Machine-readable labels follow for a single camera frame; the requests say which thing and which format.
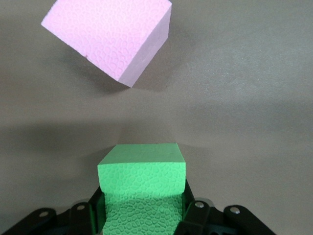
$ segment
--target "screw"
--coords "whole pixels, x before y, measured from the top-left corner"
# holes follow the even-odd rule
[[[195,205],[198,208],[203,208],[204,207],[204,204],[202,202],[196,202]]]
[[[233,212],[234,214],[240,214],[240,210],[237,207],[231,207],[230,211]]]
[[[81,210],[83,210],[83,209],[85,209],[85,206],[84,206],[84,205],[80,205],[80,206],[77,207],[77,210],[78,210],[78,211],[81,211]]]
[[[44,211],[44,212],[41,212],[41,213],[40,213],[39,217],[42,218],[42,217],[47,216],[48,214],[49,214],[49,212],[47,212],[47,211],[45,212],[45,211]]]

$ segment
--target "green foam cube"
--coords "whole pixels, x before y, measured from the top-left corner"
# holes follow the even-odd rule
[[[104,235],[172,235],[181,220],[186,163],[176,143],[117,145],[99,163]]]

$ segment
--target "green cube face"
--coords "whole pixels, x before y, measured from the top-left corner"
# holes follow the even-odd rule
[[[121,144],[98,165],[106,194],[167,197],[185,189],[186,163],[176,143]]]

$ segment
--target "pink cube face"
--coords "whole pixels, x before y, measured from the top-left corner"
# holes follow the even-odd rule
[[[168,37],[171,5],[168,0],[57,0],[42,26],[113,79],[120,81],[129,71],[133,77],[120,82],[132,86],[144,68],[132,70],[147,66],[131,64],[143,44],[149,41],[156,53],[162,46],[158,40]]]

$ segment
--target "foam block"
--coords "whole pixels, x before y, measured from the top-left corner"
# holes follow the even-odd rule
[[[106,235],[172,235],[181,221],[186,164],[175,143],[117,145],[98,165]]]
[[[168,0],[57,0],[42,26],[132,87],[168,38]]]

